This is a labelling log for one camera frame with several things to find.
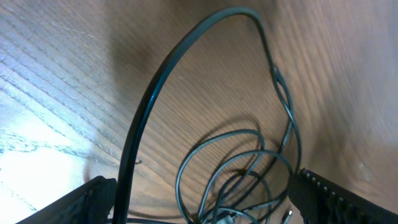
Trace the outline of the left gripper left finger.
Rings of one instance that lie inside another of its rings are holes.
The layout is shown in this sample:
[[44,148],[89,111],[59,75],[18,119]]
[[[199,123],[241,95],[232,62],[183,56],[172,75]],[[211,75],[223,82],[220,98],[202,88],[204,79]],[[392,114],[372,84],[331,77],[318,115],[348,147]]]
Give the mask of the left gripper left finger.
[[106,223],[115,195],[116,179],[99,175],[19,223]]

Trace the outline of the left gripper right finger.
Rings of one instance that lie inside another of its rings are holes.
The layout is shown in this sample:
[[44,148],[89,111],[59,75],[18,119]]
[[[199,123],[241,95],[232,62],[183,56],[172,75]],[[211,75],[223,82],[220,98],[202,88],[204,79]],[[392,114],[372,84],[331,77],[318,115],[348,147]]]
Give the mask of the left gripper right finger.
[[397,224],[386,210],[307,169],[289,177],[289,200],[310,224]]

